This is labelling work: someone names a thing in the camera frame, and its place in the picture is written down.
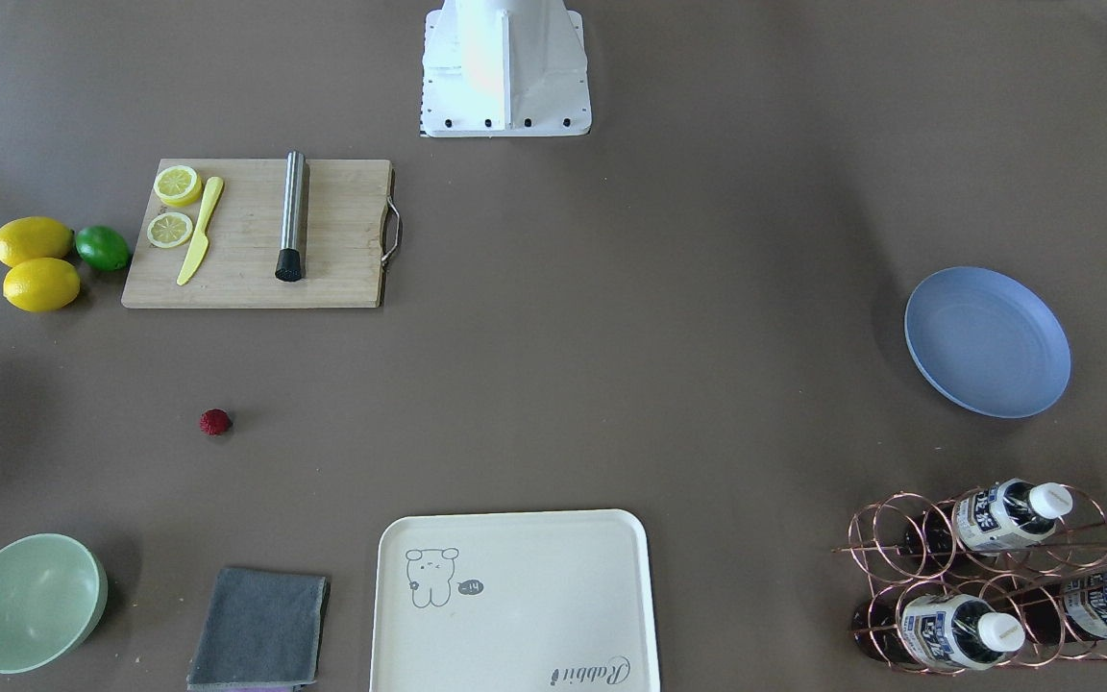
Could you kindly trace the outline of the blue plate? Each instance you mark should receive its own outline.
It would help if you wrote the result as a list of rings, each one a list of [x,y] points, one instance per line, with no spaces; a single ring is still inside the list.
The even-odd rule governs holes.
[[[1037,415],[1070,383],[1070,342],[1058,316],[1026,285],[989,268],[954,266],[919,281],[906,301],[903,333],[928,384],[980,415]]]

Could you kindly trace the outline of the red strawberry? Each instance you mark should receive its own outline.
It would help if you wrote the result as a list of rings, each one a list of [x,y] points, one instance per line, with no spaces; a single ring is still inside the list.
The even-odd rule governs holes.
[[[232,417],[220,407],[211,407],[201,413],[198,425],[201,433],[207,436],[221,436],[232,428]]]

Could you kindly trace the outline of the wooden cutting board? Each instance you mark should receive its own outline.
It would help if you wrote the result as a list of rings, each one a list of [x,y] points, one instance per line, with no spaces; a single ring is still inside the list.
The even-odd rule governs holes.
[[[161,249],[141,235],[120,301],[130,309],[373,308],[381,302],[391,161],[307,163],[303,279],[277,280],[284,161],[185,159],[225,180],[210,217],[209,250],[188,285],[177,285],[185,248]]]

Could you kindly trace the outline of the cream rabbit tray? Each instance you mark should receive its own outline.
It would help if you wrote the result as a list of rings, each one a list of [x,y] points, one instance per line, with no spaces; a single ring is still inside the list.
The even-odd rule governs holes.
[[[392,521],[370,686],[658,691],[645,527],[618,508]]]

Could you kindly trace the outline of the steel muddler black tip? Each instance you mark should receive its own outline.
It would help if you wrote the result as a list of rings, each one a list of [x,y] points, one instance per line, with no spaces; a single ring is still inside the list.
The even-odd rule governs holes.
[[[306,224],[307,159],[299,149],[290,149],[284,161],[283,208],[275,276],[282,282],[304,278],[303,231]]]

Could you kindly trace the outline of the yellow plastic knife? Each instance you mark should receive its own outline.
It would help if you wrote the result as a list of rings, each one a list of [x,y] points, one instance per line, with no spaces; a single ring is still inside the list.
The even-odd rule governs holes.
[[[201,202],[199,202],[199,213],[194,224],[189,248],[184,256],[182,270],[177,276],[176,285],[188,285],[193,276],[201,266],[203,259],[209,250],[208,227],[215,207],[218,206],[224,189],[224,180],[219,176],[213,176],[204,184]]]

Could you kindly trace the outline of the lemon slice flat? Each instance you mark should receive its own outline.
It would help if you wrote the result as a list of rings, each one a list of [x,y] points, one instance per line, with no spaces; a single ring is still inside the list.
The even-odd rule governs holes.
[[[166,211],[154,216],[145,233],[154,248],[172,249],[188,242],[193,231],[194,223],[187,214]]]

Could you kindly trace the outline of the grey folded cloth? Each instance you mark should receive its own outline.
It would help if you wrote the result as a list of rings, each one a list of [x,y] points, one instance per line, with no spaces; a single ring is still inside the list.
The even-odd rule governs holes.
[[[189,691],[296,691],[315,683],[327,578],[223,568],[187,675]]]

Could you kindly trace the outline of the lemon half thick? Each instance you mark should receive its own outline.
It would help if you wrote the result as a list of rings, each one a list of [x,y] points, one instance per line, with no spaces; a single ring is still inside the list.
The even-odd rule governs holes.
[[[153,182],[155,197],[170,209],[182,209],[201,200],[203,188],[201,175],[184,163],[159,171]]]

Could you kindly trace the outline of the green lime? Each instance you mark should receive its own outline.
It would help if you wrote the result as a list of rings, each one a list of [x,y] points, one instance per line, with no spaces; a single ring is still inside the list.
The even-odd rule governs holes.
[[[97,271],[111,272],[131,262],[131,246],[120,233],[107,225],[89,225],[73,237],[76,254],[84,264]]]

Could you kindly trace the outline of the yellow lemon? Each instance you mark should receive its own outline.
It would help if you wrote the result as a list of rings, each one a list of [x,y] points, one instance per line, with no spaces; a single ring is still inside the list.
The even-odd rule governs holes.
[[[45,312],[75,301],[81,280],[73,264],[64,259],[28,259],[10,268],[3,281],[6,299],[18,309]]]
[[[8,267],[34,259],[64,259],[74,233],[49,216],[23,216],[0,227],[0,261]]]

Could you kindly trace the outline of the mint green bowl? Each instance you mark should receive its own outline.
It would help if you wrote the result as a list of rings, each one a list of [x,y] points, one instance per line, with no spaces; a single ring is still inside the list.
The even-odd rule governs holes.
[[[108,600],[104,565],[58,533],[0,549],[0,674],[30,673],[84,643]]]

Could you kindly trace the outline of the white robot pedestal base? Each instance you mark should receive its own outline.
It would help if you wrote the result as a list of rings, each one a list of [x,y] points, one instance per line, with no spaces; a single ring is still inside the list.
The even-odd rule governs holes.
[[[562,1],[445,1],[425,18],[420,133],[583,136],[583,17]]]

